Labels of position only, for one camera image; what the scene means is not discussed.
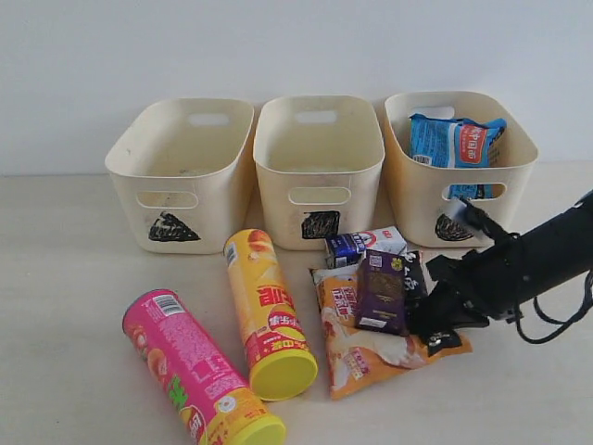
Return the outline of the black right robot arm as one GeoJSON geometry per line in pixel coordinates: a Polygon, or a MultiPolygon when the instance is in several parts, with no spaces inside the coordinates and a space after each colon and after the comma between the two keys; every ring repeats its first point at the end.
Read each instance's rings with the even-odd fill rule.
{"type": "Polygon", "coordinates": [[[447,218],[493,242],[455,260],[439,255],[426,268],[435,287],[411,310],[415,334],[486,327],[492,320],[520,323],[520,306],[582,273],[592,272],[592,196],[520,235],[510,233],[469,199],[452,199],[447,218]]]}

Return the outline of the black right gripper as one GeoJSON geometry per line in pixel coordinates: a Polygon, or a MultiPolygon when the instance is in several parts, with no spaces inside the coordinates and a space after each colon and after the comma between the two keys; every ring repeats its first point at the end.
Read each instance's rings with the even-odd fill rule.
{"type": "Polygon", "coordinates": [[[488,327],[490,320],[514,322],[514,303],[495,303],[480,294],[463,260],[438,255],[425,267],[435,282],[433,290],[409,309],[409,331],[418,336],[461,328],[488,327]]]}

